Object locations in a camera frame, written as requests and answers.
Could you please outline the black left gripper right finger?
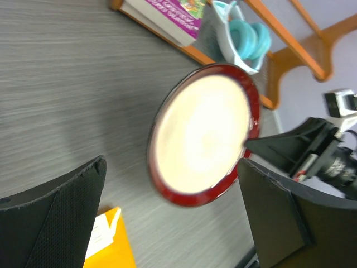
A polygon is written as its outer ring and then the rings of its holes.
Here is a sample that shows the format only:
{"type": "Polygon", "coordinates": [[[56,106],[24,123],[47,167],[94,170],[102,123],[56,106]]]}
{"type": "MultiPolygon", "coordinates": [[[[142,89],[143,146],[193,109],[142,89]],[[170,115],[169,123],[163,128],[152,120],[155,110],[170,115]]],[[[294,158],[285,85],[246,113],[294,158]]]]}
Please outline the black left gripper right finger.
{"type": "Polygon", "coordinates": [[[356,202],[240,159],[238,180],[261,267],[356,267],[356,202]]]}

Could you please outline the yellow board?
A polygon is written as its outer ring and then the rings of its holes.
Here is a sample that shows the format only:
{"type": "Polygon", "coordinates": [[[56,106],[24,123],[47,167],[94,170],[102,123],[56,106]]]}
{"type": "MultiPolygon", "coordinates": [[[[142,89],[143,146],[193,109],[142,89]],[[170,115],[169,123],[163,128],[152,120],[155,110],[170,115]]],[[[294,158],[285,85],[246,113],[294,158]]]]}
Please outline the yellow board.
{"type": "Polygon", "coordinates": [[[83,267],[137,267],[120,207],[95,218],[83,267]]]}

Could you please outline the purple book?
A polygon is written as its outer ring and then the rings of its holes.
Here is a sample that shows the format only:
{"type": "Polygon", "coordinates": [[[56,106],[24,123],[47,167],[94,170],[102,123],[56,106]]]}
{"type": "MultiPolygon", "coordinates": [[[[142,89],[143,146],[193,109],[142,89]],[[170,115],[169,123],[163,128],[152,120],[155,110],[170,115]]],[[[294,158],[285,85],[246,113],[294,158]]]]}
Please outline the purple book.
{"type": "Polygon", "coordinates": [[[206,1],[131,0],[121,11],[131,15],[180,47],[196,41],[206,1]]]}

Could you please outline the wooden shelf rack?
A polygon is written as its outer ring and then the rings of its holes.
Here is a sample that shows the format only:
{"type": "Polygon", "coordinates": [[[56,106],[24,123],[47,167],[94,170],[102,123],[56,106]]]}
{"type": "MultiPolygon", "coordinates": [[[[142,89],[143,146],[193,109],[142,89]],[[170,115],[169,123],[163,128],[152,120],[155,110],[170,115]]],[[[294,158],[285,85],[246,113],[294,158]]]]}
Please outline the wooden shelf rack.
{"type": "Polygon", "coordinates": [[[356,30],[356,15],[352,15],[322,30],[299,1],[290,1],[294,9],[314,32],[306,41],[315,45],[317,55],[320,58],[316,60],[279,22],[262,1],[245,1],[245,3],[287,46],[277,52],[267,52],[268,78],[266,93],[260,96],[260,100],[266,108],[275,110],[279,107],[281,79],[295,67],[303,65],[308,67],[319,82],[331,79],[334,73],[332,62],[334,46],[342,37],[356,30]]]}

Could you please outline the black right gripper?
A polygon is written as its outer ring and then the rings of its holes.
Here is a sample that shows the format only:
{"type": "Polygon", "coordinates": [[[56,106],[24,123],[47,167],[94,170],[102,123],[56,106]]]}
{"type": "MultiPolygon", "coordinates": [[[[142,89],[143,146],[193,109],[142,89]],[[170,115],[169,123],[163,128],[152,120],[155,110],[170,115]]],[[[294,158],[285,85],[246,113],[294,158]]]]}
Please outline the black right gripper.
{"type": "Polygon", "coordinates": [[[273,136],[251,138],[245,147],[294,181],[313,176],[356,199],[354,150],[340,147],[338,129],[322,118],[309,117],[298,127],[273,136]]]}

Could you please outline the large red cream plate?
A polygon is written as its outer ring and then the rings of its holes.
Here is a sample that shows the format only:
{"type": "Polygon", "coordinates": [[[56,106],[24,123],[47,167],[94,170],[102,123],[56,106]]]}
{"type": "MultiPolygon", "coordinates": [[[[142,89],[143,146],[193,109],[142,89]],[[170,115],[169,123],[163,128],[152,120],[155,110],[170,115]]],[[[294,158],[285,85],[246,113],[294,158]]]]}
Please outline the large red cream plate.
{"type": "Polygon", "coordinates": [[[158,109],[147,166],[163,198],[182,207],[208,204],[237,180],[237,164],[260,134],[261,103],[251,77],[228,63],[191,72],[158,109]]]}

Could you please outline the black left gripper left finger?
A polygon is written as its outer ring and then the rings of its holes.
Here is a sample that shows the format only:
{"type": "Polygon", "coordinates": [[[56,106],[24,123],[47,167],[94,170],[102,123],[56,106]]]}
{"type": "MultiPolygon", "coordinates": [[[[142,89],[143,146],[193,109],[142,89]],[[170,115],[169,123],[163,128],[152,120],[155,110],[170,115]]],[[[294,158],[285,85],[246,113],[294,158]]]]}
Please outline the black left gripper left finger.
{"type": "Polygon", "coordinates": [[[98,156],[1,198],[1,267],[82,267],[106,173],[98,156]]]}

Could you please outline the white cat-ear bowl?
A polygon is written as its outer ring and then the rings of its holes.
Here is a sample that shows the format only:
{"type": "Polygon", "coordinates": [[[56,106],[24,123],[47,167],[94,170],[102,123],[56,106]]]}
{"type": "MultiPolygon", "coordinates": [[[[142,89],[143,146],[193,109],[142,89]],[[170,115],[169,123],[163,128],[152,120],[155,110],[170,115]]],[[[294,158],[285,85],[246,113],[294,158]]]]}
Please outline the white cat-ear bowl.
{"type": "Polygon", "coordinates": [[[261,23],[248,23],[237,1],[212,1],[214,28],[224,59],[250,75],[258,73],[272,39],[261,23]]]}

